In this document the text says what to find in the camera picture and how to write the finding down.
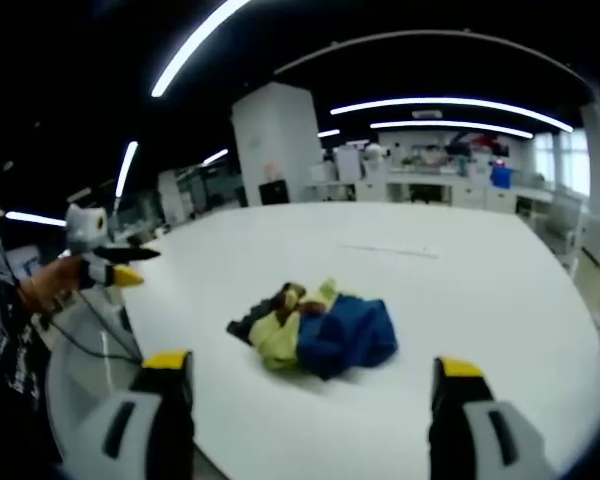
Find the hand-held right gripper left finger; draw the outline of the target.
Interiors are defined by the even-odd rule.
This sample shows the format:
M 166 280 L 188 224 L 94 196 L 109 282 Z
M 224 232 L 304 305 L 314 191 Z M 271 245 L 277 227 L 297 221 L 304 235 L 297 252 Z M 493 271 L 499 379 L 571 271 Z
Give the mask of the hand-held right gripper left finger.
M 64 479 L 194 477 L 193 353 L 146 358 L 130 386 L 90 413 L 73 434 Z

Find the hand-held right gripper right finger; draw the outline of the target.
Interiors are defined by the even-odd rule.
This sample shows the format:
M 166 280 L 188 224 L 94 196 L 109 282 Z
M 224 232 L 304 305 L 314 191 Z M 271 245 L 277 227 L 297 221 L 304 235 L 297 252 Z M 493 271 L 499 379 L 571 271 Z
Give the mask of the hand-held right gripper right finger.
M 555 477 L 543 436 L 468 361 L 434 359 L 428 443 L 431 479 Z

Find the person's left hand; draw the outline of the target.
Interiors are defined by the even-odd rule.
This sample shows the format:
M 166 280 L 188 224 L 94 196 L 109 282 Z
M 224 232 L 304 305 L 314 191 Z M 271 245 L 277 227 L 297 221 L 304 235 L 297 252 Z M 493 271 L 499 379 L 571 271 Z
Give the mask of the person's left hand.
M 46 313 L 62 292 L 75 291 L 80 285 L 81 256 L 60 257 L 20 282 L 19 295 L 33 313 Z

